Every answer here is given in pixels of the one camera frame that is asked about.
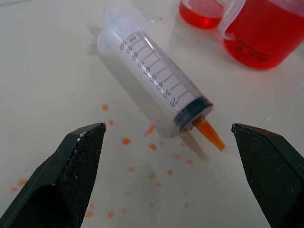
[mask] red liquid container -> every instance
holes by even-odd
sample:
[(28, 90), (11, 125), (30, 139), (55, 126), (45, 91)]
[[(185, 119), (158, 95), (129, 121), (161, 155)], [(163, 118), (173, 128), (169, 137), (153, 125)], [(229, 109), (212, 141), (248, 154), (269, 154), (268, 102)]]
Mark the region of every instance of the red liquid container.
[(304, 41), (304, 0), (289, 2), (246, 0), (225, 32), (228, 53), (256, 69), (279, 65)]
[(182, 0), (180, 15), (201, 29), (215, 28), (224, 16), (224, 6), (217, 0)]

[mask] syringe tip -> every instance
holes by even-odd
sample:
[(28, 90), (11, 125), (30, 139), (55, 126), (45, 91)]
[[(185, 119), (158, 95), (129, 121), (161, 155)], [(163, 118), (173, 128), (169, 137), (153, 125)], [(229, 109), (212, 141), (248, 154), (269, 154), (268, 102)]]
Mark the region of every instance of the syringe tip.
[(212, 142), (220, 151), (225, 149), (225, 144), (220, 139), (219, 135), (212, 128), (212, 126), (206, 121), (202, 120), (195, 123), (195, 127), (210, 141)]

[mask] syringe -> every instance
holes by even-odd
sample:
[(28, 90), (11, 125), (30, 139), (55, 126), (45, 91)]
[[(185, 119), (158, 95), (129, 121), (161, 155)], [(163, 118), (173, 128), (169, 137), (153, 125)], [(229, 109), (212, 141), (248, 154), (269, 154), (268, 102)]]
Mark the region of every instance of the syringe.
[(142, 31), (141, 14), (108, 8), (104, 21), (98, 51), (118, 54), (180, 132), (195, 126), (220, 151), (224, 150), (224, 143), (205, 119), (212, 103)]

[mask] white table surface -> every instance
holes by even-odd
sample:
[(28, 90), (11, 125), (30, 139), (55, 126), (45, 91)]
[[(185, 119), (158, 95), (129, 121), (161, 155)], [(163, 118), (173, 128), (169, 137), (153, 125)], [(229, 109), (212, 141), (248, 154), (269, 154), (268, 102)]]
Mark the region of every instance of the white table surface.
[[(304, 155), (304, 50), (296, 50), (276, 69), (246, 68), (225, 53), (216, 30), (183, 22), (178, 4), (0, 0), (0, 215), (21, 189), (18, 181), (28, 179), (66, 134), (113, 119), (90, 200), (95, 208), (83, 228), (270, 227), (246, 181), (230, 129), (233, 123), (265, 128), (283, 135)], [(103, 9), (109, 6), (140, 9), (154, 20), (151, 38), (213, 102), (207, 119), (229, 151), (219, 152), (197, 130), (191, 133), (209, 161), (182, 147), (180, 137), (163, 139), (157, 131), (144, 136), (149, 120), (138, 113), (140, 107), (110, 72), (111, 66), (87, 53), (93, 38), (89, 27), (102, 26)], [(119, 64), (108, 64), (124, 73)], [(109, 109), (103, 111), (102, 104)], [(123, 137), (131, 144), (122, 145)]]

